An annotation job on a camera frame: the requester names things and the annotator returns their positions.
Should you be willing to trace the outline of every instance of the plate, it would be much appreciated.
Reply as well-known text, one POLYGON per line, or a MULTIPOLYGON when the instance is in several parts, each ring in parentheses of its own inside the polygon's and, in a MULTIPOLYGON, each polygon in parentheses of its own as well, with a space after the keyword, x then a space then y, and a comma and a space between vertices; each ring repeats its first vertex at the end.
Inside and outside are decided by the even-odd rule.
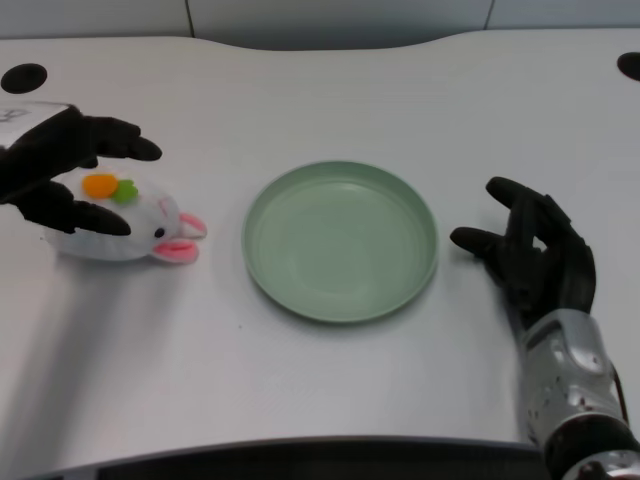
POLYGON ((425 202, 398 177, 333 161, 267 186, 247 214, 242 245, 273 300, 316 320, 357 322, 396 310, 426 286, 438 235, 425 202))

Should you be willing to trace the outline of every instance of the plate rim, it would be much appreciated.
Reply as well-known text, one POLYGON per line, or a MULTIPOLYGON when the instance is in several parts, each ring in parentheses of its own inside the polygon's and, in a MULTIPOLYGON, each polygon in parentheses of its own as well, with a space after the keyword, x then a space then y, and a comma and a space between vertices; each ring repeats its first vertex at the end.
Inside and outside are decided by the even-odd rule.
POLYGON ((242 244, 242 257, 244 260, 244 264, 245 267, 247 268, 247 270, 249 271, 249 274, 251 275, 251 279, 258 285, 258 287, 260 287, 260 289, 274 302, 276 302, 278 305, 280 305, 281 307, 285 308, 286 310, 293 312, 297 315, 300 315, 304 318, 308 318, 311 320, 315 320, 315 321, 319 321, 319 322, 326 322, 326 323, 358 323, 358 322, 366 322, 366 321, 371 321, 371 320, 375 320, 377 318, 382 318, 386 315, 389 315, 399 309, 401 309, 402 307, 404 307, 405 305, 407 305, 408 303, 410 303, 413 299, 415 299, 429 284, 429 282, 431 281, 431 279, 433 278, 436 269, 438 267, 438 263, 439 263, 439 253, 440 253, 440 239, 439 239, 439 235, 438 235, 438 222, 436 220, 435 215, 433 214, 433 211, 431 210, 431 208, 429 208, 429 204, 424 200, 424 198, 422 197, 422 195, 420 195, 420 193, 418 193, 418 191, 413 188, 413 186, 408 183, 407 181, 405 181, 404 179, 400 178, 398 175, 395 175, 391 172, 389 172, 388 170, 384 169, 384 168, 380 168, 376 165, 371 165, 369 163, 364 163, 364 162, 355 162, 352 160, 322 160, 322 161, 318 161, 318 162, 312 162, 312 163, 307 163, 305 165, 301 165, 299 167, 295 167, 292 169, 287 170, 286 172, 282 173, 281 175, 278 175, 276 178, 274 178, 273 180, 271 180, 266 186, 264 186, 259 192, 258 194, 253 198, 253 200, 251 201, 251 204, 249 205, 249 208, 247 209, 247 213, 244 216, 244 220, 242 222, 242 239, 241 239, 241 244, 242 244), (305 168, 310 168, 316 165, 323 165, 323 164, 352 164, 352 165, 358 165, 358 166, 364 166, 364 167, 369 167, 369 168, 373 168, 375 170, 379 170, 387 175, 390 175, 391 177, 395 178, 396 180, 399 180, 400 182, 402 182, 403 184, 405 184, 420 200, 420 202, 422 202, 422 205, 425 207, 425 210, 427 211, 429 220, 431 221, 431 224, 433 225, 433 230, 435 232, 435 241, 433 242, 433 262, 427 272, 427 274, 425 275, 424 279, 411 291, 411 293, 407 296, 406 299, 402 300, 400 303, 398 303, 397 305, 388 308, 387 310, 384 310, 380 313, 377 313, 376 315, 369 315, 369 316, 364 316, 364 317, 353 317, 353 318, 348 318, 348 319, 336 319, 336 318, 332 318, 332 317, 323 317, 323 316, 319 316, 319 315, 313 315, 313 314, 309 314, 309 313, 305 313, 303 311, 300 311, 299 309, 293 308, 288 306, 285 302, 283 302, 281 299, 278 299, 277 296, 275 296, 272 292, 269 291, 268 288, 265 287, 265 285, 263 285, 262 282, 260 282, 260 280, 258 279, 258 276, 256 275, 256 272, 254 271, 254 268, 252 266, 252 262, 249 260, 249 254, 247 252, 247 224, 249 222, 249 217, 251 216, 251 213, 253 212, 254 208, 256 207, 256 205, 258 204, 258 200, 260 200, 260 198, 262 197, 262 195, 264 195, 264 193, 275 183, 279 182, 282 178, 286 177, 287 175, 292 174, 293 172, 296 172, 298 170, 302 170, 305 168))

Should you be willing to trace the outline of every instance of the robotic arm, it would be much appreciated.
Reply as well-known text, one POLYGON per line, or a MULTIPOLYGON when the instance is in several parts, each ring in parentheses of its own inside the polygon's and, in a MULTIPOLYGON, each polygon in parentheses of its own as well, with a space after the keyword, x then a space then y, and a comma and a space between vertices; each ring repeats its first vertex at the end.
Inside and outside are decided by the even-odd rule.
POLYGON ((484 261, 518 314, 527 420, 551 478, 640 479, 640 444, 589 315, 591 249, 550 196, 498 177, 487 191, 511 211, 505 235, 461 227, 451 240, 484 261))
POLYGON ((73 105, 0 104, 0 204, 15 205, 25 220, 74 233, 76 228, 129 235, 115 213, 76 201, 57 175, 93 168, 97 156, 157 160, 162 155, 140 128, 114 118, 88 117, 73 105))

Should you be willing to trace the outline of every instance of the plush bunny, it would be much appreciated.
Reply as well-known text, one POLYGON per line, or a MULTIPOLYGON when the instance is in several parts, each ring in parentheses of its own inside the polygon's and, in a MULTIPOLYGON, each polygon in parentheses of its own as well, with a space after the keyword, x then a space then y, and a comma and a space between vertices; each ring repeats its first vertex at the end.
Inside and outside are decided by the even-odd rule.
POLYGON ((151 255, 173 263, 192 263, 198 247, 191 238, 207 234, 197 217, 181 213, 175 200, 157 186, 122 169, 77 169, 60 180, 77 200, 107 208, 131 228, 127 236, 76 229, 73 234, 45 229, 56 250, 79 257, 123 261, 151 255))

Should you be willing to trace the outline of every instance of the tabletop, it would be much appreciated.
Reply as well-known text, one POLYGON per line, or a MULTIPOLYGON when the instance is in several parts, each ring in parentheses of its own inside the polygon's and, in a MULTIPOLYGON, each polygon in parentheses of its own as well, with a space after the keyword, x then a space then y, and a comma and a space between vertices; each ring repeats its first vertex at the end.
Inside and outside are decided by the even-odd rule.
MULTIPOLYGON (((0 42, 0 72, 140 125, 164 151, 127 166, 200 216, 191 266, 57 257, 0 209, 0 474, 23 477, 268 438, 525 441, 499 292, 448 240, 502 231, 495 175, 553 195, 592 246, 593 315, 640 423, 640 30, 491 31, 411 47, 245 50, 183 38, 0 42), (337 327, 275 306, 243 264, 255 195, 300 165, 353 160, 407 180, 437 217, 439 267, 412 304, 337 327)), ((102 160, 102 162, 122 162, 102 160)))

